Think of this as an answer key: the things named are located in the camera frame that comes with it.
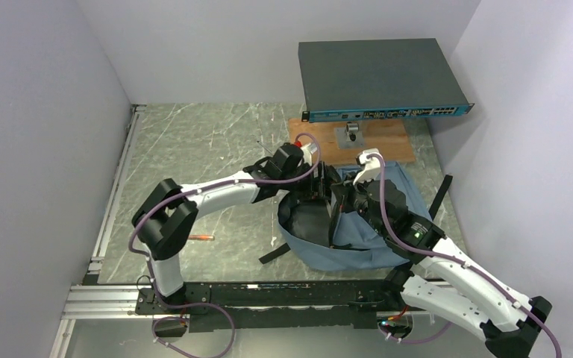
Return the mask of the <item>blue student backpack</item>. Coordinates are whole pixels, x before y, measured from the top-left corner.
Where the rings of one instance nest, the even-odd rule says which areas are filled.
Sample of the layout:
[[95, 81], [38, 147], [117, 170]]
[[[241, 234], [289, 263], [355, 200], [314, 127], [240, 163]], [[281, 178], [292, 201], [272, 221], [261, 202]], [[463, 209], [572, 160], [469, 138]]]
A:
[[[339, 183], [352, 182], [357, 173], [356, 166], [336, 170]], [[444, 177], [436, 197], [427, 207], [413, 180], [399, 164], [386, 163], [384, 176], [406, 195], [407, 205], [413, 212], [433, 223], [453, 180], [450, 175]], [[262, 264], [290, 251], [307, 266], [319, 271], [383, 269], [410, 263], [395, 254], [356, 213], [340, 213], [333, 194], [330, 200], [302, 200], [296, 197], [296, 190], [291, 191], [280, 200], [277, 217], [285, 242], [260, 257]]]

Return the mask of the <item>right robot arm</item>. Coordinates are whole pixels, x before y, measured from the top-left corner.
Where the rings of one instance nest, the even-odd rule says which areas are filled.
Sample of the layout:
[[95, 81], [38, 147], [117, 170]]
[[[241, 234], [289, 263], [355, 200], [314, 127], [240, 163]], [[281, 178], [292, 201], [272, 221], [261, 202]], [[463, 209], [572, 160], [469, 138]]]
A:
[[393, 252], [452, 285], [450, 292], [412, 271], [395, 273], [381, 290], [384, 305], [408, 304], [438, 315], [478, 337], [494, 357], [528, 357], [552, 310], [481, 268], [430, 219], [413, 212], [390, 180], [331, 185], [336, 209], [356, 213]]

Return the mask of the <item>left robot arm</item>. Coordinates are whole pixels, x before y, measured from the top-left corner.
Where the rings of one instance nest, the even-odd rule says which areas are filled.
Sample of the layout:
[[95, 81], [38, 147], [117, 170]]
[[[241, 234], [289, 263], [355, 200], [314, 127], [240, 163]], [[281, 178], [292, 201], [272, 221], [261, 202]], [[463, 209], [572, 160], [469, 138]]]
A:
[[281, 190], [309, 184], [321, 166], [316, 139], [303, 144], [286, 142], [273, 155], [220, 180], [182, 186], [173, 179], [156, 185], [134, 214], [128, 248], [146, 258], [155, 303], [165, 313], [177, 312], [185, 302], [186, 287], [178, 254], [195, 221], [216, 211], [272, 198]]

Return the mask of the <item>wooden board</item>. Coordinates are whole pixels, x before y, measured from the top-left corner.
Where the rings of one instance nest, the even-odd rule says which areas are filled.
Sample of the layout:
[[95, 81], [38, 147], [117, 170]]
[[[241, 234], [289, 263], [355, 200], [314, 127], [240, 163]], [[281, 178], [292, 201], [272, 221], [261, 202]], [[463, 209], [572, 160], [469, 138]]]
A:
[[356, 163], [357, 155], [370, 148], [377, 148], [388, 161], [411, 163], [416, 160], [409, 136], [400, 119], [359, 121], [365, 140], [364, 148], [339, 149], [336, 143], [334, 128], [343, 127], [346, 122], [303, 122], [299, 118], [288, 121], [291, 141], [301, 133], [313, 135], [322, 150], [322, 160], [331, 165], [348, 165]]

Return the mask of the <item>yellow black screwdriver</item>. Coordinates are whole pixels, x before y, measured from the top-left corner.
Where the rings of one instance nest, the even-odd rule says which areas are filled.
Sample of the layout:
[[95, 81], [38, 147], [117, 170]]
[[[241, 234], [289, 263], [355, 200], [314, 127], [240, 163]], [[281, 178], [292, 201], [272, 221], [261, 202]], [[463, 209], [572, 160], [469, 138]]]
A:
[[273, 156], [276, 154], [277, 150], [278, 150], [278, 148], [270, 148], [269, 146], [265, 145], [265, 144], [264, 144], [262, 141], [260, 141], [260, 140], [257, 141], [257, 144], [264, 150], [264, 152], [266, 153], [266, 155], [267, 155], [268, 157], [273, 157]]

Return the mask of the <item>orange pen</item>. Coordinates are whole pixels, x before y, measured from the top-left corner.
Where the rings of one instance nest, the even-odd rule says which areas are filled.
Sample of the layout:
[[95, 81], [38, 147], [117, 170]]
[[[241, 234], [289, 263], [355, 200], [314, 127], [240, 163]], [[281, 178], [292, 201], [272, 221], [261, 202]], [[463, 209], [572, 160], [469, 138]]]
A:
[[215, 240], [215, 236], [213, 235], [190, 235], [188, 240], [197, 240], [197, 241], [213, 241]]

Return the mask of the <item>metal stand mount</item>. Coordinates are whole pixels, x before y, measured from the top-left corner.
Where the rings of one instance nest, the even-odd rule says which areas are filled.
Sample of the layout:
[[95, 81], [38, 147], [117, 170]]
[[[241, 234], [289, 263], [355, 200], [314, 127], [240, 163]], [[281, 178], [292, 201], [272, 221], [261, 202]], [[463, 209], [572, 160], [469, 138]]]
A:
[[346, 122], [343, 127], [334, 128], [339, 149], [364, 148], [365, 140], [360, 126], [356, 122]]

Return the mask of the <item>grey network switch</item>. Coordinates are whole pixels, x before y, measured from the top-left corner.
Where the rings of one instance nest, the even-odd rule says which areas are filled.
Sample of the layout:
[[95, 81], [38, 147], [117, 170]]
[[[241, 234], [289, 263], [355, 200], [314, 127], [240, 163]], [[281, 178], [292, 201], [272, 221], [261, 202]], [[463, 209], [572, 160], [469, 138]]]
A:
[[434, 38], [301, 42], [304, 122], [462, 116], [463, 93]]

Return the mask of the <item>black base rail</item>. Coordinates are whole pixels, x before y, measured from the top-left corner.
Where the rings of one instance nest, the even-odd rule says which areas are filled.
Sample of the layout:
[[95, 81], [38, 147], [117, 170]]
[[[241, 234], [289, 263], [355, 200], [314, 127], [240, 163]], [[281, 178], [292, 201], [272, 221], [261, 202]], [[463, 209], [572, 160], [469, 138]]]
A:
[[349, 326], [373, 329], [405, 304], [383, 280], [189, 282], [167, 304], [153, 289], [138, 290], [135, 313], [183, 314], [191, 333], [238, 329]]

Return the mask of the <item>aluminium side rail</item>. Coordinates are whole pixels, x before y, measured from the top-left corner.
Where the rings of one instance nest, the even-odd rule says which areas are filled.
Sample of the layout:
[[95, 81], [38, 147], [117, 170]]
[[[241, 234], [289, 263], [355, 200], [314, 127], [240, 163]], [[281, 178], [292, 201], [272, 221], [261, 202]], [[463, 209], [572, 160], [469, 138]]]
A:
[[146, 104], [133, 104], [131, 106], [131, 120], [126, 127], [125, 143], [116, 167], [113, 184], [110, 190], [110, 197], [107, 201], [107, 206], [101, 222], [101, 227], [98, 231], [93, 253], [90, 258], [89, 265], [87, 266], [87, 272], [82, 280], [83, 285], [96, 285], [98, 282], [116, 220], [116, 213], [118, 211], [118, 205], [125, 186], [125, 180], [128, 176], [128, 168], [130, 166], [134, 146], [140, 130], [142, 121], [141, 117], [143, 117], [146, 108]]

